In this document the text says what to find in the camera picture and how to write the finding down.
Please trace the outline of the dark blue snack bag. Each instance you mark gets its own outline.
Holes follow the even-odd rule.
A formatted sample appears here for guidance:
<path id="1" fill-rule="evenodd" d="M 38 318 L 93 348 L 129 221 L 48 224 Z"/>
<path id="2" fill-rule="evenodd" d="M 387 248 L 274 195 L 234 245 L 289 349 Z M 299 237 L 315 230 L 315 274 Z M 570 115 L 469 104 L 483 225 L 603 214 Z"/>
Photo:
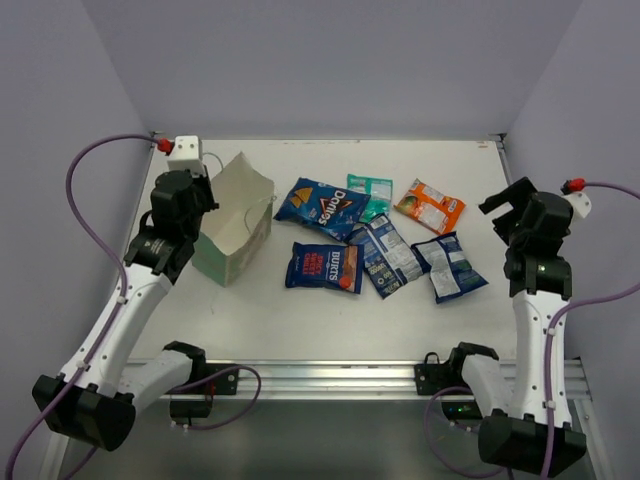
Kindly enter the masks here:
<path id="1" fill-rule="evenodd" d="M 385 213 L 357 227 L 346 241 L 363 247 L 364 269 L 382 299 L 424 274 L 416 254 Z"/>

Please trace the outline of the blue Burts crisps bag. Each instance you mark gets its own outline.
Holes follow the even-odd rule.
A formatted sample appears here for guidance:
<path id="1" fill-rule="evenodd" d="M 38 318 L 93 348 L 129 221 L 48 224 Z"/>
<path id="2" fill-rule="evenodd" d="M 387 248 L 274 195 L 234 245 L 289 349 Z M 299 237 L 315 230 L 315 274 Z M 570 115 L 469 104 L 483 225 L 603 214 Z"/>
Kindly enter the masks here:
<path id="1" fill-rule="evenodd" d="M 284 284 L 286 288 L 326 288 L 360 294 L 363 272 L 363 246 L 295 242 Z"/>

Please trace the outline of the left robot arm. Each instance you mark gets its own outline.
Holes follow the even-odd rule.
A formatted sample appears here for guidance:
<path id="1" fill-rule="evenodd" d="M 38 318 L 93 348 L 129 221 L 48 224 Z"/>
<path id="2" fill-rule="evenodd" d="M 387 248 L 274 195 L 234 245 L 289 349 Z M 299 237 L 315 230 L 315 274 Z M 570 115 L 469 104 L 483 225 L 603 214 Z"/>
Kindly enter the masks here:
<path id="1" fill-rule="evenodd" d="M 137 413 L 166 391 L 197 392 L 208 379 L 203 350 L 180 342 L 152 361 L 147 379 L 123 377 L 151 314 L 193 257 L 204 215 L 219 207 L 200 161 L 172 163 L 156 178 L 150 200 L 94 327 L 61 371 L 40 376 L 32 389 L 51 431 L 106 451 L 119 448 Z"/>

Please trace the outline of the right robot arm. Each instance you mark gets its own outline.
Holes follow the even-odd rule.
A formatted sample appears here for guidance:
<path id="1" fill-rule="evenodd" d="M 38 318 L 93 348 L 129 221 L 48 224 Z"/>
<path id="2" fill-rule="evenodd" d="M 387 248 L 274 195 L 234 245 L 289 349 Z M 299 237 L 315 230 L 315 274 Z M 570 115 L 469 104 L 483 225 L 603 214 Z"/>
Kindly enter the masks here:
<path id="1" fill-rule="evenodd" d="M 506 382 L 493 349 L 470 343 L 453 351 L 445 379 L 454 391 L 475 397 L 482 414 L 483 462 L 552 479 L 587 449 L 567 403 L 564 334 L 573 276 L 560 249 L 572 222 L 584 218 L 590 206 L 577 194 L 540 191 L 528 178 L 479 208 L 488 214 L 504 204 L 510 211 L 493 225 L 507 246 L 504 274 L 517 334 L 514 382 Z"/>

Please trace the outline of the teal candy packet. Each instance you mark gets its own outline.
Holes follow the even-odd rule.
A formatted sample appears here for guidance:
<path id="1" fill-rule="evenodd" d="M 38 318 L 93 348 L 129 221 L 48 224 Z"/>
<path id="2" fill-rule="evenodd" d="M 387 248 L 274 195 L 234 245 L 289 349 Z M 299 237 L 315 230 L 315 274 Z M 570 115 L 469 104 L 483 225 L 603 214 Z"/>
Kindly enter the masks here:
<path id="1" fill-rule="evenodd" d="M 392 180 L 348 174 L 347 188 L 369 196 L 369 201 L 360 217 L 361 223 L 368 223 L 376 215 L 390 212 L 393 195 Z"/>

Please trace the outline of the aluminium rail frame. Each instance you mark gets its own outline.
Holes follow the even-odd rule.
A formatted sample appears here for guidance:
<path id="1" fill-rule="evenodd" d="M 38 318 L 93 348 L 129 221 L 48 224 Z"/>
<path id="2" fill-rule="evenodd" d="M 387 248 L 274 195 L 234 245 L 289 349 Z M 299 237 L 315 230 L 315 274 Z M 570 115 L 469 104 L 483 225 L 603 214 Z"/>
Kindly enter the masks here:
<path id="1" fill-rule="evenodd" d="M 168 171 L 167 157 L 151 139 L 153 164 L 138 205 L 150 210 L 155 180 Z M 509 186 L 503 159 L 492 140 L 204 140 L 202 161 L 210 180 L 240 152 L 255 170 L 274 181 L 271 232 L 239 278 L 222 287 L 190 262 L 156 307 L 140 334 L 123 377 L 149 377 L 152 361 L 172 342 L 197 347 L 206 364 L 237 364 L 238 383 L 253 381 L 270 398 L 373 399 L 395 389 L 415 390 L 414 370 L 429 352 L 446 361 L 454 347 L 470 343 L 493 349 L 508 384 L 515 379 L 516 321 L 504 274 L 506 244 L 492 220 L 511 207 L 483 214 L 479 205 Z M 457 234 L 467 259 L 486 267 L 499 287 L 496 306 L 478 309 L 438 307 L 420 292 L 427 274 L 380 299 L 372 285 L 362 294 L 338 290 L 325 298 L 294 292 L 284 285 L 293 242 L 346 245 L 320 231 L 273 219 L 300 177 L 344 187 L 344 176 L 363 170 L 398 176 L 402 184 L 418 178 L 465 201 Z M 411 246 L 438 237 L 405 217 L 389 217 Z"/>

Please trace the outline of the blue white crisps bag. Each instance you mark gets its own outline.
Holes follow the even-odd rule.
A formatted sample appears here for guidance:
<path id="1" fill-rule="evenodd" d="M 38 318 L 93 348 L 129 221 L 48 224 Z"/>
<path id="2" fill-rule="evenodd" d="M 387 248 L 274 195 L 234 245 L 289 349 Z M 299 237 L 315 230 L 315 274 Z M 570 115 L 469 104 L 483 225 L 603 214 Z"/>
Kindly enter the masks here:
<path id="1" fill-rule="evenodd" d="M 460 298 L 489 282 L 471 265 L 456 232 L 410 246 L 433 286 L 437 304 Z"/>

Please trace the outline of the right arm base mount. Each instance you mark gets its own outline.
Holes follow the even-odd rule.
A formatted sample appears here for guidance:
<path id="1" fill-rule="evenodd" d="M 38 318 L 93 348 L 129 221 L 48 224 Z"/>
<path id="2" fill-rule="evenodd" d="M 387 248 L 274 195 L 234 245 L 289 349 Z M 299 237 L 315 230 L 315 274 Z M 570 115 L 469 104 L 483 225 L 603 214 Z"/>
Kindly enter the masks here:
<path id="1" fill-rule="evenodd" d="M 429 352 L 421 363 L 414 365 L 414 383 L 420 396 L 432 396 L 450 387 L 467 388 L 462 380 L 461 365 L 465 354 L 460 346 L 454 347 L 446 361 L 441 362 L 437 353 Z M 477 404 L 470 400 L 454 400 L 444 405 L 448 420 L 475 421 L 481 419 Z"/>

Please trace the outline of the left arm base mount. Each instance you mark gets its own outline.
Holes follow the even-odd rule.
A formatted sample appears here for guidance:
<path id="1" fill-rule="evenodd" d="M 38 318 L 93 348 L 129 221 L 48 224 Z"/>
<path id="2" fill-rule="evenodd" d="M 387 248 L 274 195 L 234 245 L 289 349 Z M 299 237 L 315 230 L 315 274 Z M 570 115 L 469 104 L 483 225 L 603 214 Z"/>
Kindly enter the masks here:
<path id="1" fill-rule="evenodd" d="M 206 364 L 196 379 L 168 392 L 171 425 L 184 431 L 208 431 L 221 428 L 238 420 L 242 413 L 236 413 L 212 424 L 198 424 L 197 420 L 207 419 L 214 410 L 216 395 L 233 396 L 237 393 L 239 366 L 237 364 Z"/>

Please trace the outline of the green paper bag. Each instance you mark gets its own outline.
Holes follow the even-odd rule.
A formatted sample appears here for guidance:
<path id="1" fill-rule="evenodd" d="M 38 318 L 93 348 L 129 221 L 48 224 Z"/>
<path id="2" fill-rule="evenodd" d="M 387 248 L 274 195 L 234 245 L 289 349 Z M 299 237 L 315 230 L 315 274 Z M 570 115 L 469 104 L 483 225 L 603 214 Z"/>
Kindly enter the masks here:
<path id="1" fill-rule="evenodd" d="M 207 213 L 192 257 L 193 266 L 222 287 L 246 270 L 271 232 L 274 181 L 238 153 L 211 179 L 219 208 Z"/>

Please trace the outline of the blue Doritos bag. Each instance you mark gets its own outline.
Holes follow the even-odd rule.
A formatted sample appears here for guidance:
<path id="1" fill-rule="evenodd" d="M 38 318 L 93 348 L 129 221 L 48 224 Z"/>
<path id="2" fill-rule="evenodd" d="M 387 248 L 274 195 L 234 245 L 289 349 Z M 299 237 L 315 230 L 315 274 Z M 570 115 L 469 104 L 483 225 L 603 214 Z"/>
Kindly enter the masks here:
<path id="1" fill-rule="evenodd" d="M 300 177 L 273 219 L 291 221 L 344 241 L 354 230 L 371 196 Z"/>

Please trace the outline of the orange snack packet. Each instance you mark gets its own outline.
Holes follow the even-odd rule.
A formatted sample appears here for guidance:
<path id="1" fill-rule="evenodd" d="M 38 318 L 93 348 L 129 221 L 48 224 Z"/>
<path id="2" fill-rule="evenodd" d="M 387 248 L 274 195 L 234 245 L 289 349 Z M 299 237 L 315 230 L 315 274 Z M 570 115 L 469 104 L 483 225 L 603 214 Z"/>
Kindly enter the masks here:
<path id="1" fill-rule="evenodd" d="M 461 199 L 444 195 L 418 178 L 394 205 L 396 211 L 438 235 L 454 231 L 465 208 Z"/>

